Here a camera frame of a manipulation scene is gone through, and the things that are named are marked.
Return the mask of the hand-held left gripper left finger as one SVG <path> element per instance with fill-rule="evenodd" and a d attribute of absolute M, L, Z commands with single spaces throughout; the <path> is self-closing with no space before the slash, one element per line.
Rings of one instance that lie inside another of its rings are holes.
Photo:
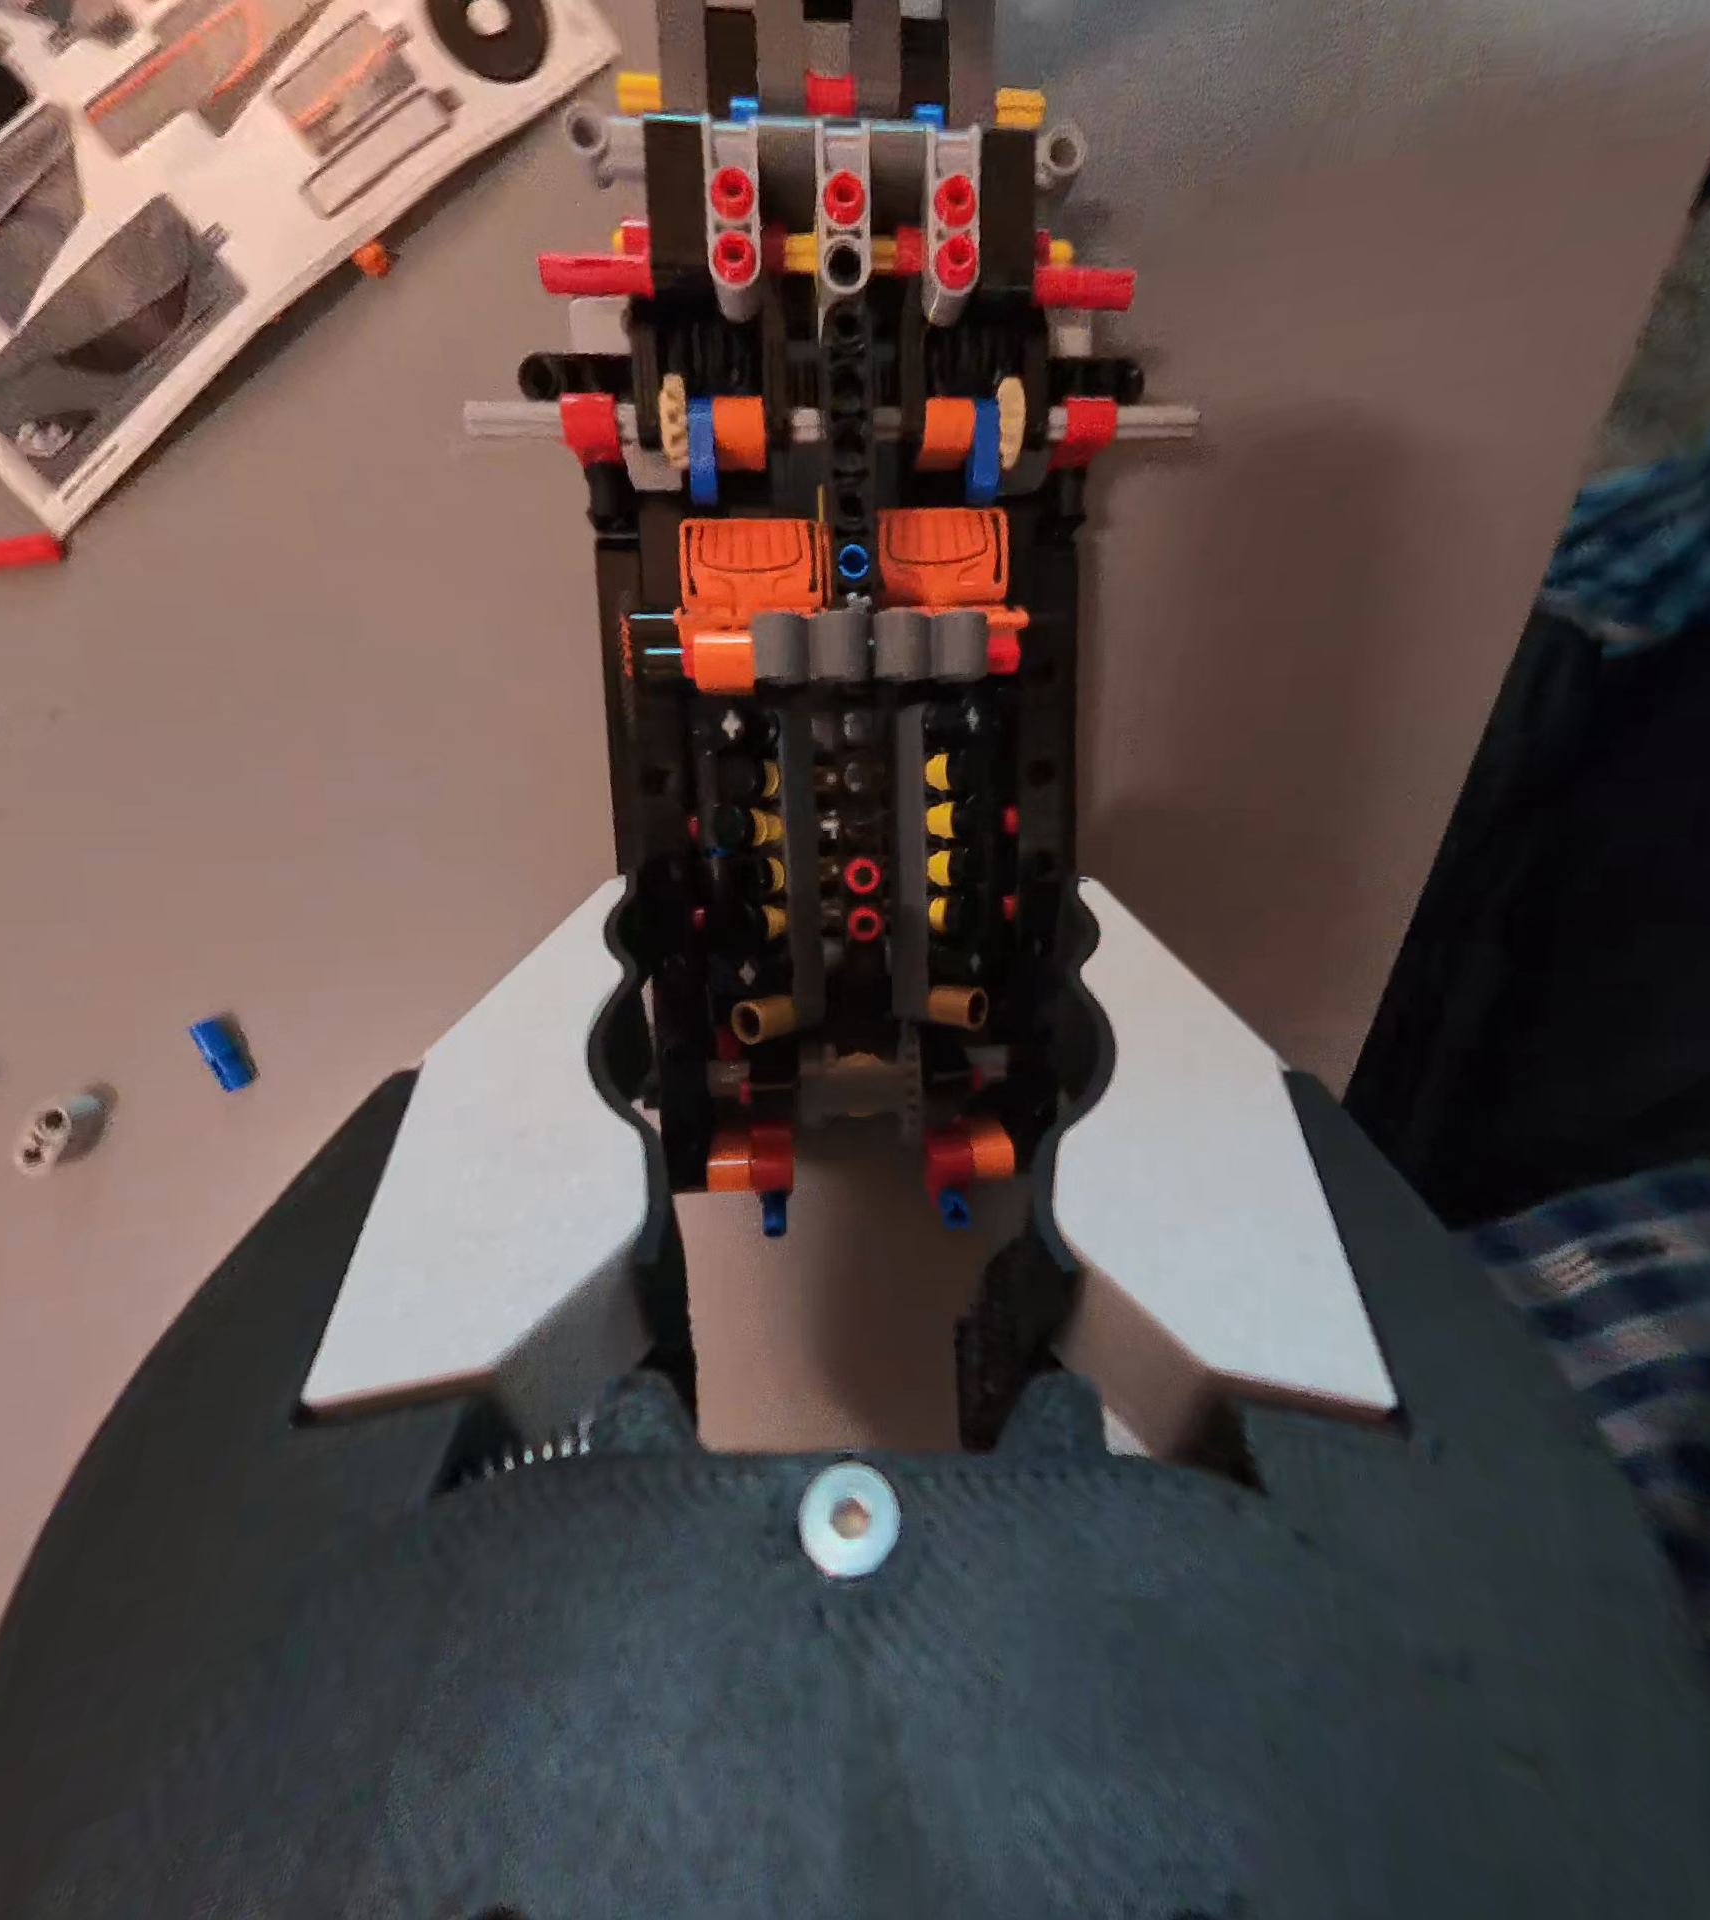
<path fill-rule="evenodd" d="M 604 881 L 428 1046 L 304 1413 L 487 1391 L 543 1437 L 651 1370 L 695 1417 L 667 1155 L 621 1058 L 642 1026 L 634 907 L 634 876 Z"/>

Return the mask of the dark trousers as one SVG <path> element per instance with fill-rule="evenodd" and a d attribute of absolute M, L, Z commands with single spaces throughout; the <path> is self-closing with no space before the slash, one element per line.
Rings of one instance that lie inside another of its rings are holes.
<path fill-rule="evenodd" d="M 1344 1106 L 1453 1229 L 1710 1160 L 1710 629 L 1527 617 Z"/>

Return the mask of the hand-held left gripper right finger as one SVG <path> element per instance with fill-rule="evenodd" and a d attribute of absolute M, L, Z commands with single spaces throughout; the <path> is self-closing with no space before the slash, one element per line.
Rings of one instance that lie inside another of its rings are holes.
<path fill-rule="evenodd" d="M 1273 1049 L 1108 887 L 1062 903 L 1056 1116 L 955 1326 L 962 1448 L 1064 1372 L 1145 1455 L 1242 1411 L 1381 1430 L 1395 1383 Z"/>

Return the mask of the black orange lego car chassis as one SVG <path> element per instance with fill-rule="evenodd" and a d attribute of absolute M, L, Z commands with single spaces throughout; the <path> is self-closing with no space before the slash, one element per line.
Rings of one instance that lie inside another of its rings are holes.
<path fill-rule="evenodd" d="M 542 253 L 565 351 L 471 401 L 586 485 L 609 813 L 680 1193 L 781 1237 L 804 1132 L 892 1122 L 952 1232 L 1062 1104 L 1093 462 L 1198 432 L 1103 349 L 1137 272 L 998 4 L 653 4 L 564 130 L 635 216 Z"/>

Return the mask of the light grey lego connector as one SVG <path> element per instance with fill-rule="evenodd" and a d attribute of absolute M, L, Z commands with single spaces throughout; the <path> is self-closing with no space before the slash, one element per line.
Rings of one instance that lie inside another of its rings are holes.
<path fill-rule="evenodd" d="M 89 1157 L 108 1132 L 115 1103 L 117 1094 L 105 1082 L 37 1103 L 18 1128 L 15 1172 L 40 1181 Z"/>

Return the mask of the lego sticker sheet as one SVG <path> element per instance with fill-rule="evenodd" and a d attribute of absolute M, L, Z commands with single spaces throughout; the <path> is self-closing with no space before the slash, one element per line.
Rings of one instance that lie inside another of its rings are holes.
<path fill-rule="evenodd" d="M 0 2 L 0 480 L 67 536 L 318 283 L 620 53 L 586 2 Z"/>

